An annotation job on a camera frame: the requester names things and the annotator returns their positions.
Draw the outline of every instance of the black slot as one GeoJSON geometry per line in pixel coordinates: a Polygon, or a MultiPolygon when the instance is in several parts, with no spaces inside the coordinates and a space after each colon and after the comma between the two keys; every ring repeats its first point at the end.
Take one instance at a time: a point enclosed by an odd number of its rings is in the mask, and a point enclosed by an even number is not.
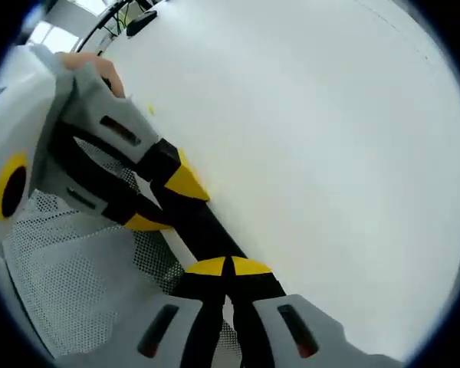
{"type": "Polygon", "coordinates": [[[80,202],[81,204],[83,204],[86,207],[88,207],[89,209],[95,209],[95,204],[93,204],[88,199],[85,199],[84,197],[82,197],[80,194],[75,192],[72,188],[70,188],[70,187],[67,188],[67,194],[71,198],[76,199],[78,202],[80,202]]]}
{"type": "Polygon", "coordinates": [[[319,346],[314,340],[312,333],[291,305],[287,304],[278,307],[278,312],[283,317],[294,342],[297,344],[300,357],[308,358],[319,351],[319,346]]]}
{"type": "Polygon", "coordinates": [[[163,335],[166,334],[178,310],[179,307],[175,305],[166,305],[162,308],[141,339],[140,345],[138,345],[139,353],[147,358],[153,358],[156,355],[160,341],[162,341],[163,335]]]}
{"type": "Polygon", "coordinates": [[[131,130],[122,126],[117,121],[115,121],[115,119],[112,119],[107,115],[100,119],[100,125],[111,129],[113,132],[121,136],[132,146],[138,146],[141,143],[140,138],[135,136],[135,134],[131,130]]]}

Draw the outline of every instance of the black frame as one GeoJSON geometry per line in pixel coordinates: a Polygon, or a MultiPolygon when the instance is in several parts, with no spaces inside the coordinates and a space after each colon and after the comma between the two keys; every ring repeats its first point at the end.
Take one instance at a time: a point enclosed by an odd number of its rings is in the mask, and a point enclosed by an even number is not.
{"type": "MultiPolygon", "coordinates": [[[[460,0],[434,2],[411,1],[428,21],[452,56],[460,77],[460,0]]],[[[22,0],[0,1],[0,62],[12,40],[20,31],[21,20],[36,2],[22,0]]],[[[441,327],[421,349],[411,366],[457,366],[460,361],[460,292],[441,327]]],[[[0,297],[0,366],[29,363],[50,366],[40,357],[11,320],[0,297]]]]}

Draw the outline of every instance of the yellow accent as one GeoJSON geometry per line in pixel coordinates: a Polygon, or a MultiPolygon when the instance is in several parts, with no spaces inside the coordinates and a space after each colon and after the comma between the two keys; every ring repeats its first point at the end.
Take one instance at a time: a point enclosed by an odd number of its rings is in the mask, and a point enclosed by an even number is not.
{"type": "Polygon", "coordinates": [[[2,171],[0,172],[0,221],[7,219],[4,217],[2,212],[2,198],[5,192],[5,188],[7,187],[8,180],[15,172],[15,170],[21,166],[27,169],[27,156],[25,155],[25,151],[16,153],[10,159],[8,159],[8,161],[2,167],[2,171]]]}
{"type": "Polygon", "coordinates": [[[271,269],[265,264],[247,258],[232,257],[235,274],[243,276],[245,274],[269,274],[271,269]]]}
{"type": "Polygon", "coordinates": [[[187,274],[207,274],[210,276],[222,276],[223,262],[225,257],[206,259],[193,264],[186,270],[187,274]]]}
{"type": "Polygon", "coordinates": [[[153,232],[155,230],[170,228],[168,225],[150,221],[137,213],[126,224],[124,224],[124,227],[138,232],[153,232]]]}
{"type": "Polygon", "coordinates": [[[181,166],[173,173],[165,187],[182,196],[209,201],[208,193],[199,184],[198,178],[190,168],[186,155],[180,149],[177,152],[181,166]]]}

